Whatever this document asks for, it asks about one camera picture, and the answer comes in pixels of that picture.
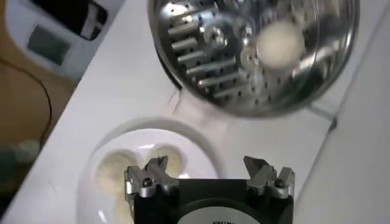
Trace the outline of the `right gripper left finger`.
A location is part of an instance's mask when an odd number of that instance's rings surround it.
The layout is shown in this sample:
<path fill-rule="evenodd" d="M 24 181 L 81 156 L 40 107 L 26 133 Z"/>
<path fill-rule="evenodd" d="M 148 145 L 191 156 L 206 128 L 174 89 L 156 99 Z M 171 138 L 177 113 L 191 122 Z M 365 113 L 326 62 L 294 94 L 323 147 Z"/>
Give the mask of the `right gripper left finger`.
<path fill-rule="evenodd" d="M 124 187 L 126 201 L 132 201 L 136 196 L 153 197 L 157 191 L 163 195 L 175 196 L 179 193 L 179 180 L 170 177 L 166 172 L 167 156 L 151 158 L 143 169 L 129 166 L 124 172 Z"/>

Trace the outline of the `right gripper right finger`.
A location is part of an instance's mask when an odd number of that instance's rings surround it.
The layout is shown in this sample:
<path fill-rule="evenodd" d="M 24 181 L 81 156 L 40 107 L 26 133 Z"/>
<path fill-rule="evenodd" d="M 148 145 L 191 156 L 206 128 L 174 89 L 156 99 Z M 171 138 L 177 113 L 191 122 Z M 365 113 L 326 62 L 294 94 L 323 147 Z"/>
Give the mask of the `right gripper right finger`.
<path fill-rule="evenodd" d="M 243 158 L 250 178 L 246 181 L 247 190 L 259 197 L 268 190 L 276 199 L 294 198 L 295 173 L 292 168 L 283 167 L 280 172 L 264 159 L 245 156 Z"/>

